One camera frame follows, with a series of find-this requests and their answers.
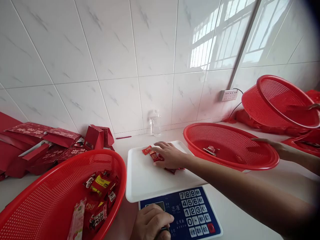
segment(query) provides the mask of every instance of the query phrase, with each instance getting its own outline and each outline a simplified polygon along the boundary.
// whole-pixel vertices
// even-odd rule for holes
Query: power cord
[[[239,90],[241,93],[242,93],[242,95],[243,95],[243,92],[239,89],[239,88],[233,88],[233,89],[237,89],[237,90]],[[236,108],[237,107],[239,107],[240,106],[240,104],[241,104],[242,102],[240,102],[233,110],[232,110],[232,112],[231,112],[231,114],[230,114],[230,116],[229,117],[231,117],[232,116],[232,114],[233,114],[233,112],[234,112],[234,110],[236,110]]]

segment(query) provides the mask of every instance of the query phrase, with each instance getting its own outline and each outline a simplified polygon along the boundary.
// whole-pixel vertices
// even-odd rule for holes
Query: white tray
[[[193,155],[181,141],[171,143],[180,151]],[[173,175],[153,166],[150,155],[144,155],[142,152],[147,147],[132,148],[128,151],[126,197],[129,202],[138,202],[207,184],[187,169],[177,170]]]

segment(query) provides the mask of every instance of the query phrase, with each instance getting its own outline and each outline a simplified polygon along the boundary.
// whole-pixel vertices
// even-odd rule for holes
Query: electrical socket
[[[224,102],[224,101],[232,101],[232,100],[236,100],[237,96],[238,96],[238,90],[237,89],[222,90],[221,91],[220,100],[222,102]]]

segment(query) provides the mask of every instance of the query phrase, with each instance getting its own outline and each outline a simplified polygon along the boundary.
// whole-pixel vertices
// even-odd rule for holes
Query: white countertop
[[[283,141],[288,138],[288,136],[262,133],[241,123],[221,124],[237,127],[257,137],[268,138],[274,141]],[[169,142],[174,140],[180,140],[187,146],[182,133],[183,128],[180,128],[164,131],[160,137],[145,134],[131,138],[118,139],[115,140],[113,147],[116,152],[122,156],[125,163],[127,163],[128,150],[134,147],[148,146],[157,141]],[[320,178],[310,171],[295,163],[284,160],[280,160],[279,165],[274,169],[268,171],[251,171],[247,174],[268,182],[269,184],[273,184],[281,190],[311,204],[313,204],[313,200],[317,194],[317,182],[320,181]],[[3,193],[1,194],[0,211],[2,211],[10,201],[37,178],[38,176],[28,174],[22,179],[7,178],[0,182],[0,192]],[[246,214],[214,187],[211,185],[205,185],[204,187],[223,229],[223,236],[219,239],[282,240],[282,237],[279,234]],[[105,239],[129,239],[137,212],[138,203],[129,203],[124,196],[119,212]]]

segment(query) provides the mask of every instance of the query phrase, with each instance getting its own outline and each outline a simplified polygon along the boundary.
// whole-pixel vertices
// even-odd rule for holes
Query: red mesh basket
[[[246,112],[258,123],[270,127],[300,126],[318,128],[317,109],[297,110],[293,106],[309,106],[314,102],[292,83],[276,76],[264,75],[242,96]]]
[[[107,149],[72,157],[21,192],[0,213],[0,239],[67,239],[73,208],[87,196],[82,183],[105,169],[118,176],[120,188],[107,220],[94,237],[103,239],[119,210],[127,179],[123,159]]]
[[[194,123],[184,129],[183,136],[195,156],[239,171],[267,170],[279,163],[278,153],[269,144],[252,141],[256,136],[234,127]],[[217,157],[203,150],[209,145],[219,149]]]

